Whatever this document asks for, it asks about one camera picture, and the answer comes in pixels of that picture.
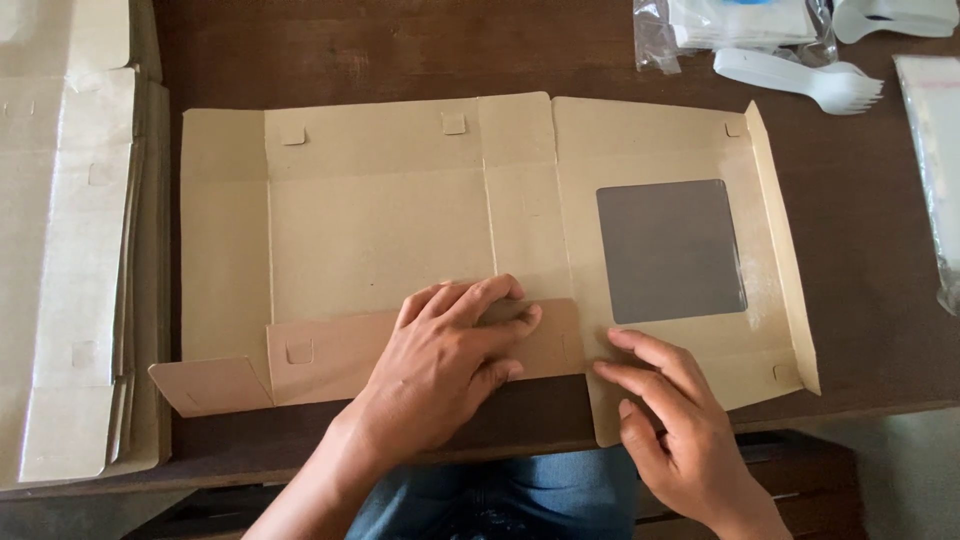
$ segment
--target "wooden table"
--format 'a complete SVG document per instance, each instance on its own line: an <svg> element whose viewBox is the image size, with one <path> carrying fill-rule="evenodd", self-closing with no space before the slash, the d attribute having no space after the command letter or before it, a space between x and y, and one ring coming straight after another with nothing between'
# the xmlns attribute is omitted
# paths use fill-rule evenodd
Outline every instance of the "wooden table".
<svg viewBox="0 0 960 540"><path fill-rule="evenodd" d="M630 0L155 3L175 170L180 113L191 108L280 109L533 90L731 111L756 100L780 173L824 395L797 392L738 409L731 413L737 429L960 400L960 321L935 300L924 195L891 59L895 53L960 55L960 37L873 35L842 47L843 60L887 84L869 112L838 117L803 96L723 79L706 53L683 59L681 75L636 72ZM34 493L286 480L343 405L177 418L168 464ZM509 384L432 458L593 444L586 384L572 376Z"/></svg>

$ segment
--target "cardboard box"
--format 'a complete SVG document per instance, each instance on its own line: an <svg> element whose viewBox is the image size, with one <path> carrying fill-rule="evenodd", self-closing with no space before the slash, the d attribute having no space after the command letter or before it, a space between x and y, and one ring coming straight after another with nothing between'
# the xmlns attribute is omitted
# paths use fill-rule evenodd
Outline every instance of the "cardboard box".
<svg viewBox="0 0 960 540"><path fill-rule="evenodd" d="M530 340L563 345L527 349L528 375L586 373L602 446L622 395L589 370L607 327L690 349L727 409L819 391L753 105L189 110L180 177L184 362L150 373L184 416L351 397L405 296L500 273L556 321Z"/></svg>
<svg viewBox="0 0 960 540"><path fill-rule="evenodd" d="M4 15L0 489L149 468L169 454L145 377L169 331L153 6L12 0Z"/></svg>

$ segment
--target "blue jeans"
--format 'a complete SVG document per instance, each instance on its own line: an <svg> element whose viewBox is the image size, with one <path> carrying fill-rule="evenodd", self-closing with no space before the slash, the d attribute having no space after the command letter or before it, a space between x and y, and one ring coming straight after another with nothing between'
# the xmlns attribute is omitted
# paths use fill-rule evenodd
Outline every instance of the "blue jeans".
<svg viewBox="0 0 960 540"><path fill-rule="evenodd" d="M360 508L347 540L483 538L444 536L444 521L466 514L543 524L549 537L631 538L636 466L622 446L466 465L402 466L384 477Z"/></svg>

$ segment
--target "plastic bag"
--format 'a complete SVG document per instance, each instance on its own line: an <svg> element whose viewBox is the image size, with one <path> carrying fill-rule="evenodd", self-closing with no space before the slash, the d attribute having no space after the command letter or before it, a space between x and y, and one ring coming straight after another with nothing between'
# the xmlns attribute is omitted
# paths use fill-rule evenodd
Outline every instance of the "plastic bag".
<svg viewBox="0 0 960 540"><path fill-rule="evenodd" d="M940 304L960 315L960 58L895 56L940 270Z"/></svg>
<svg viewBox="0 0 960 540"><path fill-rule="evenodd" d="M811 67L837 61L827 0L634 0L634 45L637 70L667 74L680 73L678 56L726 47Z"/></svg>

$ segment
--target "right hand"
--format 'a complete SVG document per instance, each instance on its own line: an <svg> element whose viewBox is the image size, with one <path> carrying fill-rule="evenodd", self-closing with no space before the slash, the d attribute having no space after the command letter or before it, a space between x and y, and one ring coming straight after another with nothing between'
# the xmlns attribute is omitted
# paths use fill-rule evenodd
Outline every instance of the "right hand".
<svg viewBox="0 0 960 540"><path fill-rule="evenodd" d="M620 403L620 437L650 491L725 540L792 538L773 499L747 470L727 413L690 352L639 331L610 329L608 338L657 368L593 365L663 422L666 433L658 437L635 403Z"/></svg>

